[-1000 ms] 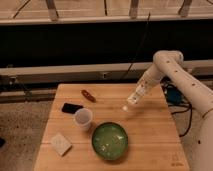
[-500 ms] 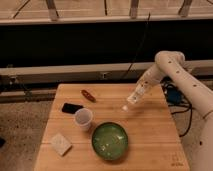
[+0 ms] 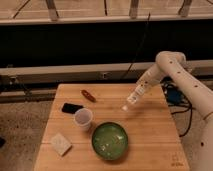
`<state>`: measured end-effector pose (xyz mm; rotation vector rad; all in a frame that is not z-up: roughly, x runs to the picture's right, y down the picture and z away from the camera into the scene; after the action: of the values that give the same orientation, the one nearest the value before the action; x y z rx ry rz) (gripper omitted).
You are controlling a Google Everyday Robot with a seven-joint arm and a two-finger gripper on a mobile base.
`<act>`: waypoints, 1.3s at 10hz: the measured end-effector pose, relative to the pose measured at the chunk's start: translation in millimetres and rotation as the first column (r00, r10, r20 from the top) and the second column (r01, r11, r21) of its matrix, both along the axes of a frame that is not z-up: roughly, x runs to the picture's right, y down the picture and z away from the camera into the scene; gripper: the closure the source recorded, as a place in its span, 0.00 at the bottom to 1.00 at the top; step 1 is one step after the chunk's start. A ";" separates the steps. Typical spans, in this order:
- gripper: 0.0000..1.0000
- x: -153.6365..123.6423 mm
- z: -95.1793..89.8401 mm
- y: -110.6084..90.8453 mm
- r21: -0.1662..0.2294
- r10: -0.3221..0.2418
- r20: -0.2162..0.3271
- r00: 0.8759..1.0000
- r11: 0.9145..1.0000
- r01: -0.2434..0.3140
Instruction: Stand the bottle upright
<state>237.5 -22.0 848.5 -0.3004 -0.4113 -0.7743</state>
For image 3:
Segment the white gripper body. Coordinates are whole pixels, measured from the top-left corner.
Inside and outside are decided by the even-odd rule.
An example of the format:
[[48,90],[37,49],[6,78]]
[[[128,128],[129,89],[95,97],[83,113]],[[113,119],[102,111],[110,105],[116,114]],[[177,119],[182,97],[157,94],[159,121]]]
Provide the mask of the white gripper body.
[[141,76],[136,84],[138,92],[146,92],[153,86],[153,79],[149,76]]

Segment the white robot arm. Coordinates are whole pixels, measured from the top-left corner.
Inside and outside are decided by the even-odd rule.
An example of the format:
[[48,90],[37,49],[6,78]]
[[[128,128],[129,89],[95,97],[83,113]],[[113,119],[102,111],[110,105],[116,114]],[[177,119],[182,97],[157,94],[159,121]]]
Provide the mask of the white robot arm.
[[166,76],[175,82],[206,122],[195,171],[213,171],[213,91],[186,71],[185,63],[181,52],[159,52],[155,64],[137,81],[136,92],[143,95]]

